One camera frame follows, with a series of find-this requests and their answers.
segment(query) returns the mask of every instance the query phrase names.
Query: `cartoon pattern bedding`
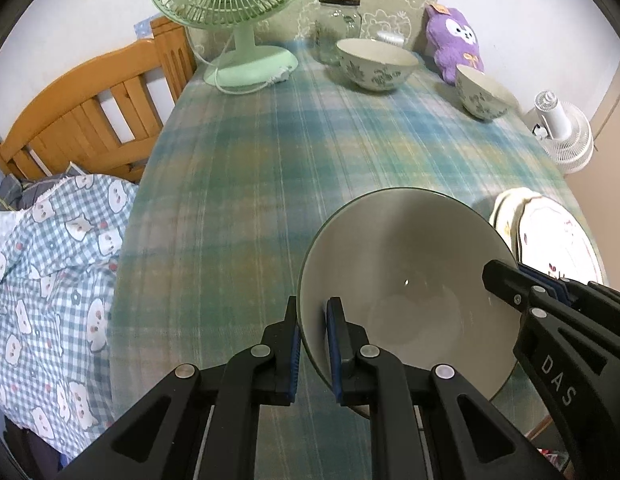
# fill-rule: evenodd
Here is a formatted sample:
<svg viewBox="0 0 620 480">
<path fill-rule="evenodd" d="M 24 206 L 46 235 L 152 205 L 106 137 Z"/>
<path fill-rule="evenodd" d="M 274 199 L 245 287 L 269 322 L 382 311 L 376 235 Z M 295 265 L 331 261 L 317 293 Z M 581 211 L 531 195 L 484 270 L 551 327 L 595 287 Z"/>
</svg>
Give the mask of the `cartoon pattern bedding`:
<svg viewBox="0 0 620 480">
<path fill-rule="evenodd" d="M 0 406 L 70 459 L 114 421 L 107 322 L 135 195 L 86 175 L 0 213 Z"/>
</svg>

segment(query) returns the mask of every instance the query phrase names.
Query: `pillow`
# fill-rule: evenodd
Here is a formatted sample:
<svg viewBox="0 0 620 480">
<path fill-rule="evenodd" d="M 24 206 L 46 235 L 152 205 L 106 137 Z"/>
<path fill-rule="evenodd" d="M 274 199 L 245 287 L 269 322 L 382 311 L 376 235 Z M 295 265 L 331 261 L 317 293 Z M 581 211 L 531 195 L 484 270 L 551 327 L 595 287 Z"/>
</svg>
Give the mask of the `pillow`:
<svg viewBox="0 0 620 480">
<path fill-rule="evenodd" d="M 29 209 L 36 199 L 43 193 L 52 189 L 64 178 L 88 174 L 83 168 L 70 163 L 64 173 L 45 176 L 39 180 L 19 181 L 14 175 L 9 174 L 0 183 L 0 211 L 20 211 Z"/>
</svg>

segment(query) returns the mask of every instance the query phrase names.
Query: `white bowl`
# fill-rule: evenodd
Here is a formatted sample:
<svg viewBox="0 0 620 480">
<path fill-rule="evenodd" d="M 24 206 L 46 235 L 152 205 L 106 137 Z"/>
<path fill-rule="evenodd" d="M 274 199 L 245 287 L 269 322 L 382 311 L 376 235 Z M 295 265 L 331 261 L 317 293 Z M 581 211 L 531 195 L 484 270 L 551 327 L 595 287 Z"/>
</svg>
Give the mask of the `white bowl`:
<svg viewBox="0 0 620 480">
<path fill-rule="evenodd" d="M 383 41 L 347 38 L 337 42 L 337 50 L 346 76 L 375 92 L 397 88 L 419 65 L 412 53 Z"/>
<path fill-rule="evenodd" d="M 516 268 L 499 234 L 456 200 L 425 189 L 363 195 L 336 212 L 303 263 L 298 320 L 305 349 L 331 383 L 325 306 L 340 296 L 349 322 L 405 364 L 450 364 L 488 399 L 515 365 L 520 314 L 487 292 L 484 265 Z"/>
<path fill-rule="evenodd" d="M 466 110 L 484 121 L 498 119 L 519 107 L 507 88 L 471 66 L 456 66 L 456 90 Z"/>
</svg>

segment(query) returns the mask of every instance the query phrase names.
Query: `blue plaid tablecloth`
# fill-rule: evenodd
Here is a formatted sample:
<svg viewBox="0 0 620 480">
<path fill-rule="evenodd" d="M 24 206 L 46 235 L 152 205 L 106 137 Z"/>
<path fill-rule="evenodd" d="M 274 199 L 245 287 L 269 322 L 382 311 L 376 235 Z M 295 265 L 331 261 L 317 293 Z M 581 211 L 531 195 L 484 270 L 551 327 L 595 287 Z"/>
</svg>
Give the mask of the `blue plaid tablecloth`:
<svg viewBox="0 0 620 480">
<path fill-rule="evenodd" d="M 111 311 L 119 415 L 178 364 L 218 365 L 258 342 L 296 293 L 315 233 L 357 196 L 424 187 L 487 218 L 498 193 L 526 186 L 585 226 L 518 118 L 475 120 L 425 67 L 397 91 L 373 94 L 293 49 L 290 80 L 248 96 L 221 94 L 199 70 L 156 143 Z M 545 413 L 520 371 L 497 401 L 523 430 Z M 256 478 L 370 478 L 367 424 L 337 407 L 303 355 L 296 403 L 261 412 Z"/>
</svg>

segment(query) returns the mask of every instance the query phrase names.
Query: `fan cord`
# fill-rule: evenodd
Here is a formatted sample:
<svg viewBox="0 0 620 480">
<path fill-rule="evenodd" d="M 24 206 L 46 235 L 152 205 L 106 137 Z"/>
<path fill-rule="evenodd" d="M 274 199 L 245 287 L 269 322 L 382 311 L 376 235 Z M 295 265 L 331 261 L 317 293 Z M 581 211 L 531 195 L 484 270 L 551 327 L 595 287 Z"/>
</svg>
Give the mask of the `fan cord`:
<svg viewBox="0 0 620 480">
<path fill-rule="evenodd" d="M 259 90 L 263 90 L 265 87 L 273 85 L 274 83 L 281 81 L 281 80 L 286 80 L 287 79 L 287 75 L 289 74 L 289 71 L 285 70 L 285 69 L 281 69 L 281 72 L 279 74 L 277 74 L 276 76 L 271 77 L 270 79 L 268 79 L 266 82 L 264 82 L 263 84 L 257 86 L 256 88 L 251 88 L 250 90 L 244 90 L 244 91 L 239 91 L 239 92 L 235 92 L 233 90 L 227 90 L 225 88 L 223 88 L 216 76 L 219 73 L 219 66 L 215 63 L 212 63 L 206 59 L 203 58 L 203 56 L 201 56 L 196 49 L 194 48 L 194 44 L 192 42 L 192 37 L 190 36 L 190 31 L 189 31 L 189 27 L 185 27 L 186 29 L 186 38 L 187 38 L 187 43 L 189 44 L 190 50 L 194 53 L 194 55 L 196 56 L 196 58 L 205 63 L 208 66 L 214 67 L 215 69 L 215 76 L 214 76 L 214 82 L 215 82 L 215 86 L 216 89 L 221 92 L 222 94 L 226 94 L 226 95 L 247 95 L 247 94 L 253 94 L 255 92 L 258 92 Z M 219 58 L 225 54 L 225 51 L 227 50 L 227 48 L 230 46 L 230 43 L 232 41 L 232 38 L 234 37 L 234 31 L 232 30 L 232 32 L 230 33 L 230 37 L 228 38 L 228 41 L 225 42 L 225 45 L 223 45 L 223 49 L 221 51 L 221 54 L 219 54 Z"/>
</svg>

